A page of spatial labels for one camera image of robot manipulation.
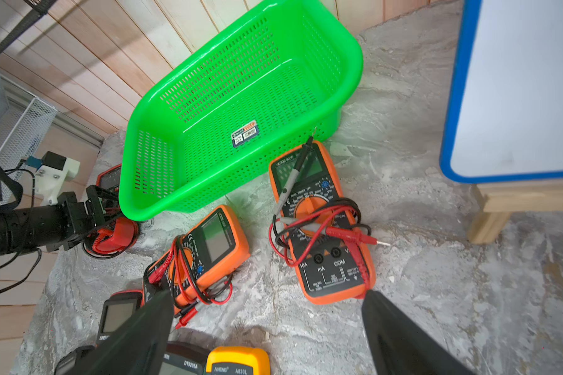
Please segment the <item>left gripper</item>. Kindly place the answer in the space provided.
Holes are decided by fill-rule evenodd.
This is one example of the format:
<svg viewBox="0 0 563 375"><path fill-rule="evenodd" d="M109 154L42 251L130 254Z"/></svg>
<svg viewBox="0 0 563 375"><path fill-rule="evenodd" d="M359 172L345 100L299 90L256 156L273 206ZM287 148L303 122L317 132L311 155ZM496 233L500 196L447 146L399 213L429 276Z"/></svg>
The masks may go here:
<svg viewBox="0 0 563 375"><path fill-rule="evenodd" d="M64 192L58 197L56 207L65 223L63 240L56 244L56 250L69 250L122 217L117 192L90 185L86 195L84 202L79 202L74 192Z"/></svg>

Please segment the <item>large red multimeter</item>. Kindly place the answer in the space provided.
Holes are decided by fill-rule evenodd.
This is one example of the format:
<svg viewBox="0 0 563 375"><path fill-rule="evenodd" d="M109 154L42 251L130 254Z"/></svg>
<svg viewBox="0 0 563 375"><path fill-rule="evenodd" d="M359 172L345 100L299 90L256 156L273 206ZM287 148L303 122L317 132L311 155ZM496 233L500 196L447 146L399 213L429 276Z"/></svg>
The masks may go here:
<svg viewBox="0 0 563 375"><path fill-rule="evenodd" d="M143 306L141 290L116 292L103 304L96 345L101 345Z"/></svg>

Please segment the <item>orange Victor multimeter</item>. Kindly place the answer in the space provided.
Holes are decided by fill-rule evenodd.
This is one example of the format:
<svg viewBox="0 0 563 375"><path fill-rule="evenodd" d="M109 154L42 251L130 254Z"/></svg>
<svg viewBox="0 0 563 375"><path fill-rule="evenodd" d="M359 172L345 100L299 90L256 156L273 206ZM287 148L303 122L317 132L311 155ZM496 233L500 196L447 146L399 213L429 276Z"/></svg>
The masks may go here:
<svg viewBox="0 0 563 375"><path fill-rule="evenodd" d="M363 299L376 282L369 248L380 241L344 196L324 145L308 138L270 163L269 178L276 203L269 242L303 295L315 305Z"/></svg>

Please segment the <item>small red multimeter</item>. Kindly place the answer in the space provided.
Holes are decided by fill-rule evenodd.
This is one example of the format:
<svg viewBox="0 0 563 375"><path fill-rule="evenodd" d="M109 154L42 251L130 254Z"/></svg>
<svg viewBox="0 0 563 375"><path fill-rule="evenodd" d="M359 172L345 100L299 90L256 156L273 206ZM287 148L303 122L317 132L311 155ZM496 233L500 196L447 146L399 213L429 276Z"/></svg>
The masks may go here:
<svg viewBox="0 0 563 375"><path fill-rule="evenodd" d="M118 201L122 165L118 164L104 170L96 178L100 193L109 195L101 198L105 223L97 224L96 229L83 241L84 252L94 259L112 259L131 248L138 240L139 224L128 219L121 211Z"/></svg>

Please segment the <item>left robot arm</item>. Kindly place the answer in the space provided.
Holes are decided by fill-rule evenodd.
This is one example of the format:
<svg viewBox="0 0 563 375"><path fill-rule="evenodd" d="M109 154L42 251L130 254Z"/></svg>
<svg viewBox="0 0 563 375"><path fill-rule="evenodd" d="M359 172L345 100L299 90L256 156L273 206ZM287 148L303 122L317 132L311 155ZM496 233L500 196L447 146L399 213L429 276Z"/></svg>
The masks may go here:
<svg viewBox="0 0 563 375"><path fill-rule="evenodd" d="M34 267L42 259L42 247L49 251L69 250L123 216L118 194L96 185L86 188L88 199L78 201L74 192L63 192L54 206L20 209L23 186L10 175L15 170L0 167L0 256L14 257L36 252Z"/></svg>

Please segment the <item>green DT9205A multimeter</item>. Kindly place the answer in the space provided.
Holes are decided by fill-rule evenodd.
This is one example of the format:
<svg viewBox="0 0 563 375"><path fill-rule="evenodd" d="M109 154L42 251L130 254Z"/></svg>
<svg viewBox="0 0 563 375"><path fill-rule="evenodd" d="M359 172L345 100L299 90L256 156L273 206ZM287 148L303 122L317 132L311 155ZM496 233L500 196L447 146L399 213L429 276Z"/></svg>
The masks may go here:
<svg viewBox="0 0 563 375"><path fill-rule="evenodd" d="M210 350L183 342L168 342L159 375L203 375Z"/></svg>

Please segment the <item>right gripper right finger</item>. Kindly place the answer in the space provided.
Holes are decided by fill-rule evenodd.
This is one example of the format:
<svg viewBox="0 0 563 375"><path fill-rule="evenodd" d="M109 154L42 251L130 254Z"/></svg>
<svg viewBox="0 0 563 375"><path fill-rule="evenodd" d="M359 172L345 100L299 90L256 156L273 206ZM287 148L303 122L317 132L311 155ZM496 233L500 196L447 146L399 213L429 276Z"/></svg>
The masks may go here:
<svg viewBox="0 0 563 375"><path fill-rule="evenodd" d="M378 374L471 374L381 292L369 290L361 307Z"/></svg>

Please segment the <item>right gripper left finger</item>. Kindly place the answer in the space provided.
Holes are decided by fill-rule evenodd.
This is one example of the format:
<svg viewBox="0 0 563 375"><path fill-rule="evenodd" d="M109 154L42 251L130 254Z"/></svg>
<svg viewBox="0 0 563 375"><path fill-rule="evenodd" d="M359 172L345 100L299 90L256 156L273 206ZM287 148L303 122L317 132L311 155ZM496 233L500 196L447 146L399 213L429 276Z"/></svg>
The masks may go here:
<svg viewBox="0 0 563 375"><path fill-rule="evenodd" d="M67 374L158 374L173 315L170 294L156 293Z"/></svg>

